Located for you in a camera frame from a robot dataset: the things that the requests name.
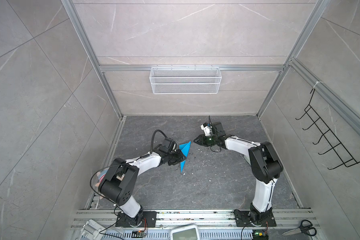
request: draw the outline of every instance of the black scissor handle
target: black scissor handle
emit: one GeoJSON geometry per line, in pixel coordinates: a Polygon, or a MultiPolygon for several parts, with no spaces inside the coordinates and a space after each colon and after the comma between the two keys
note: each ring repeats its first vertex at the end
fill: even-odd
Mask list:
{"type": "Polygon", "coordinates": [[[317,234],[316,228],[313,227],[312,222],[309,221],[309,220],[302,220],[301,223],[300,223],[299,228],[300,228],[300,230],[301,230],[302,233],[305,233],[305,234],[307,234],[308,236],[313,237],[313,236],[315,236],[315,235],[317,234]],[[315,230],[315,233],[313,233],[313,234],[309,233],[309,230],[312,230],[312,229],[315,230]]]}

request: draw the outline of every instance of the dark gray floor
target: dark gray floor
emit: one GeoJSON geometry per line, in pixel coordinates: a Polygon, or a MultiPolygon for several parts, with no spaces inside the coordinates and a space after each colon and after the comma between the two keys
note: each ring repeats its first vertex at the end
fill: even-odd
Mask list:
{"type": "MultiPolygon", "coordinates": [[[[220,121],[227,134],[249,141],[267,141],[264,129],[255,116],[211,116],[220,121]]],[[[135,199],[145,209],[248,209],[254,197],[255,178],[249,164],[237,152],[209,148],[193,143],[203,131],[200,125],[208,116],[129,116],[117,145],[115,156],[131,159],[146,154],[156,129],[179,144],[192,141],[183,173],[180,166],[162,165],[140,175],[134,190],[135,199]]],[[[155,144],[163,136],[156,134],[155,144]]],[[[274,209],[295,209],[297,203],[282,174],[272,198],[274,209]]],[[[103,199],[100,209],[113,209],[103,199]]]]}

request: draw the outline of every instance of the gray screen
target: gray screen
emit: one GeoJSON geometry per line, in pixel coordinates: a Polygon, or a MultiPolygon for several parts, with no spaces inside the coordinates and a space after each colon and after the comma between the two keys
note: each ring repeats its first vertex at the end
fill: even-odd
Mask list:
{"type": "Polygon", "coordinates": [[[173,240],[197,240],[197,233],[194,228],[173,233],[172,236],[173,240]]]}

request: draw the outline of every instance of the blue triangle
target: blue triangle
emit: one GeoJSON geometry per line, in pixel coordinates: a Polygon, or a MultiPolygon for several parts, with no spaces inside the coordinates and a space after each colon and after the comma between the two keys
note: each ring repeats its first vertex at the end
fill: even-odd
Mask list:
{"type": "MultiPolygon", "coordinates": [[[[188,143],[180,144],[180,146],[179,146],[180,150],[186,157],[188,156],[190,147],[191,147],[191,141],[189,141],[188,143]]],[[[180,163],[181,172],[183,172],[184,165],[185,165],[185,160],[180,163]]]]}

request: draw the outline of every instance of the white wire basket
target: white wire basket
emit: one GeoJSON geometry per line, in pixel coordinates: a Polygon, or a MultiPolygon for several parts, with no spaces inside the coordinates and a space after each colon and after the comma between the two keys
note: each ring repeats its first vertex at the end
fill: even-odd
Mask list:
{"type": "Polygon", "coordinates": [[[221,82],[218,67],[153,67],[149,75],[154,94],[217,93],[221,82]]]}

